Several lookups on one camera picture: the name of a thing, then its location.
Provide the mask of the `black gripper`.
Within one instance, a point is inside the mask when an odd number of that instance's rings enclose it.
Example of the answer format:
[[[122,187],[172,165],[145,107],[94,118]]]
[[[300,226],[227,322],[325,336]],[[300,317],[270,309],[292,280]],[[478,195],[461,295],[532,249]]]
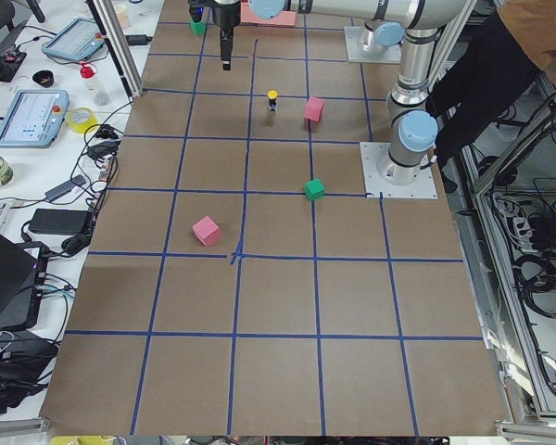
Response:
[[[234,28],[239,25],[239,1],[213,1],[212,16],[220,28],[221,66],[223,70],[229,71],[232,67]]]

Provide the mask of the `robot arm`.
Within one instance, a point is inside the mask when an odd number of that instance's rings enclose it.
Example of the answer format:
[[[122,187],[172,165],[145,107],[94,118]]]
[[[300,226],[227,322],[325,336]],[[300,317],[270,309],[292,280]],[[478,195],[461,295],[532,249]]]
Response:
[[[428,97],[429,65],[439,28],[462,11],[463,1],[250,1],[252,12],[273,19],[285,11],[395,22],[404,30],[397,83],[387,99],[394,130],[376,171],[396,186],[412,184],[424,156],[435,145],[436,121],[423,106]]]

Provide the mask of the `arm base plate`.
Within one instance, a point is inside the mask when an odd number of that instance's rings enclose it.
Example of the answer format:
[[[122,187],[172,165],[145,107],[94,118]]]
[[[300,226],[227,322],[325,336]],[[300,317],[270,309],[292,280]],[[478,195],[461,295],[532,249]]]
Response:
[[[367,25],[344,28],[347,60],[359,63],[398,64],[405,30],[396,22],[374,29]]]
[[[365,195],[370,198],[437,199],[427,153],[413,167],[401,167],[389,157],[389,143],[360,142]]]

